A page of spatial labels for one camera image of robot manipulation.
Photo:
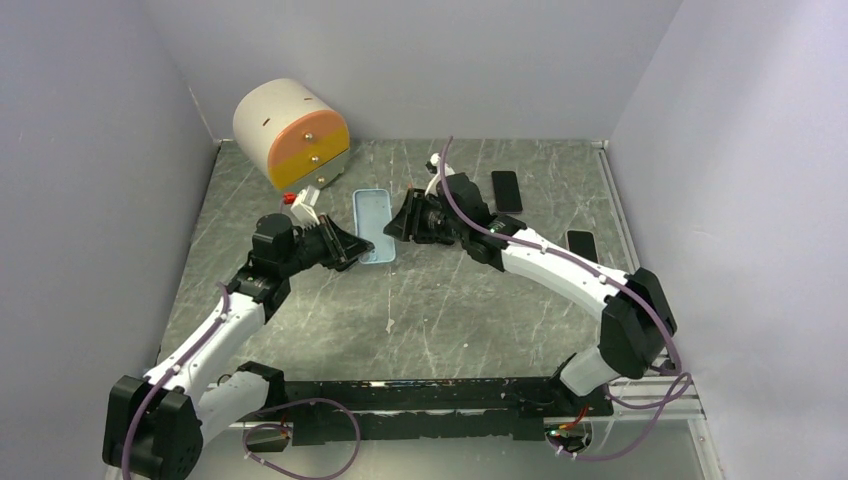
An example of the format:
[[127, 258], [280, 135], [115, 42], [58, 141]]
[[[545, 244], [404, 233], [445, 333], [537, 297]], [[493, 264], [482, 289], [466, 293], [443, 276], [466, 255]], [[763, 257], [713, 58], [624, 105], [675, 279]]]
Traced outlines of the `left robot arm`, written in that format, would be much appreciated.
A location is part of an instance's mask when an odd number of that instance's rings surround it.
[[320, 215], [309, 227], [283, 213], [260, 218], [245, 264], [227, 283], [204, 322], [141, 377], [125, 375], [109, 393], [103, 460], [125, 479], [185, 479], [203, 448], [254, 413], [277, 418], [286, 406], [282, 371], [247, 363], [224, 383], [225, 364], [274, 316], [291, 278], [316, 265], [344, 271], [370, 253], [372, 242]]

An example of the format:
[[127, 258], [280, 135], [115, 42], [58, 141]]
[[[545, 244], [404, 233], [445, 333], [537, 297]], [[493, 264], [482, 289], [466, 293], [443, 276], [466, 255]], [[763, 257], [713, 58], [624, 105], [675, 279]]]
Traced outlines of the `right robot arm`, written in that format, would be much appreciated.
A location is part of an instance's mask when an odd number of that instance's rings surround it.
[[466, 174], [408, 190], [384, 234], [401, 242], [459, 244], [475, 261], [538, 283], [591, 314], [594, 345], [570, 357], [549, 392], [572, 415], [589, 393], [620, 377], [640, 379], [677, 331], [659, 278], [645, 268], [608, 268], [547, 241], [524, 222], [489, 210]]

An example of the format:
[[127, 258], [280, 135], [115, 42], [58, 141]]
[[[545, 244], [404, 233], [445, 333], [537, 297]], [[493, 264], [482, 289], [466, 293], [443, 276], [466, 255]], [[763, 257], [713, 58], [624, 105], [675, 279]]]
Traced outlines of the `phone with purple frame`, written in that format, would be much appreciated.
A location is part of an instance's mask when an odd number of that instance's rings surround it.
[[515, 171], [492, 171], [491, 182], [496, 210], [499, 213], [520, 214], [523, 212], [518, 176]]

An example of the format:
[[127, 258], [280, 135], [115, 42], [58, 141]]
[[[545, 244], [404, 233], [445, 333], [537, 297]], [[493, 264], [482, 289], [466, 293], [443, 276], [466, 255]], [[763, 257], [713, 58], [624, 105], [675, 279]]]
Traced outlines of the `light blue phone case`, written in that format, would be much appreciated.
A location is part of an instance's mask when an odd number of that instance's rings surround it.
[[360, 259], [364, 265], [393, 262], [396, 259], [395, 240], [384, 234], [384, 227], [392, 220], [390, 193], [385, 189], [358, 189], [352, 194], [356, 235], [373, 244], [373, 248]]

